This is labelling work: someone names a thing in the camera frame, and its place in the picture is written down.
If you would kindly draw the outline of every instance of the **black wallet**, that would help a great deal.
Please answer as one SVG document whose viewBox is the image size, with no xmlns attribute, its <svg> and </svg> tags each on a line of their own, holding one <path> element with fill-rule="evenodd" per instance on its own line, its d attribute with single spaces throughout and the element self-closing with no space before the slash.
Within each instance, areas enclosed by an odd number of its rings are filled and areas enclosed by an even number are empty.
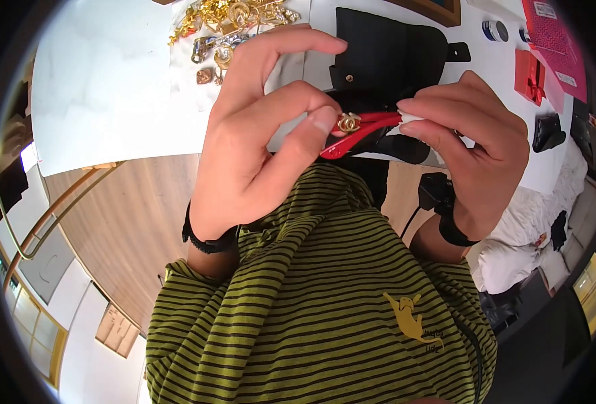
<svg viewBox="0 0 596 404">
<path fill-rule="evenodd" d="M 532 144 L 534 152 L 540 153 L 553 149 L 562 144 L 566 138 L 567 135 L 560 129 L 558 114 L 536 118 L 536 131 L 534 132 Z"/>
<path fill-rule="evenodd" d="M 336 8 L 336 36 L 347 41 L 348 48 L 329 67 L 334 88 L 327 93 L 343 112 L 394 112 L 399 100 L 439 84 L 446 62 L 470 61 L 467 45 L 448 44 L 437 28 L 349 8 Z M 402 134 L 385 136 L 391 129 L 367 135 L 348 154 L 381 153 L 410 164 L 426 159 L 430 148 L 425 143 Z M 339 140 L 330 136 L 326 145 Z"/>
</svg>

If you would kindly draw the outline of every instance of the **olive green striped shirt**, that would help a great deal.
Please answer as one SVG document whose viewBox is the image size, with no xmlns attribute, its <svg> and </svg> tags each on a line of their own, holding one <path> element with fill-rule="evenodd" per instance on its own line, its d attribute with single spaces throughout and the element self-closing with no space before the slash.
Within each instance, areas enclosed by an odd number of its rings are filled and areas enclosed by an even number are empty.
<svg viewBox="0 0 596 404">
<path fill-rule="evenodd" d="M 468 266 L 414 257 L 355 174 L 311 166 L 238 246 L 223 282 L 166 267 L 147 336 L 153 402 L 473 403 L 478 383 L 486 396 L 497 346 Z"/>
</svg>

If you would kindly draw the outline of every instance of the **fingernail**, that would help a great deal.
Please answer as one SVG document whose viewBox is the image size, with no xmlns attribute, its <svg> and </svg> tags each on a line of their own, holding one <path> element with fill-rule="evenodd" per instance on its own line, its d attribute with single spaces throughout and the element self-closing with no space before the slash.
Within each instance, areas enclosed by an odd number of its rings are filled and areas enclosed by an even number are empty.
<svg viewBox="0 0 596 404">
<path fill-rule="evenodd" d="M 324 105 L 309 114 L 307 119 L 309 119 L 311 123 L 323 133 L 329 134 L 331 132 L 331 128 L 333 128 L 334 124 L 336 123 L 337 117 L 338 114 L 334 108 L 330 107 L 329 105 Z"/>
<path fill-rule="evenodd" d="M 420 132 L 417 128 L 411 127 L 409 125 L 399 125 L 399 132 L 403 133 L 406 136 L 411 138 L 419 139 Z"/>
<path fill-rule="evenodd" d="M 405 98 L 404 100 L 397 102 L 397 107 L 399 107 L 399 109 L 406 109 L 411 103 L 412 98 Z"/>
</svg>

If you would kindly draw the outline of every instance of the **person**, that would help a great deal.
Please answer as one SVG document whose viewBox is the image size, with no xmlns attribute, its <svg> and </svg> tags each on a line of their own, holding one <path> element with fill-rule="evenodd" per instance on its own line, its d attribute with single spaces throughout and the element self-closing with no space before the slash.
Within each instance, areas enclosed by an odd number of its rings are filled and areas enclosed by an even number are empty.
<svg viewBox="0 0 596 404">
<path fill-rule="evenodd" d="M 237 47 L 189 206 L 194 240 L 185 260 L 167 265 L 148 330 L 153 402 L 473 403 L 487 395 L 497 346 L 466 248 L 440 235 L 438 215 L 406 247 L 358 175 L 314 164 L 342 113 L 326 93 L 295 81 L 264 95 L 280 55 L 345 49 L 309 25 Z M 525 170 L 524 121 L 471 71 L 397 105 L 425 119 L 401 133 L 448 166 L 457 229 L 484 238 Z M 270 154 L 278 127 L 305 112 Z M 449 128 L 477 145 L 467 148 Z M 209 251 L 216 244 L 208 240 L 229 237 Z"/>
</svg>

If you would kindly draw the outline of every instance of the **orange item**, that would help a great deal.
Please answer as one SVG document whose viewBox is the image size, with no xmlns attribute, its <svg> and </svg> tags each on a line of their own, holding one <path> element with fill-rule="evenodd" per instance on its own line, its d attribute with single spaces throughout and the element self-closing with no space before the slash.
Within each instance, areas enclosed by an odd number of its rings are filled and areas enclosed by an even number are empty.
<svg viewBox="0 0 596 404">
<path fill-rule="evenodd" d="M 545 66 L 528 50 L 516 49 L 515 90 L 540 106 L 545 97 Z"/>
</svg>

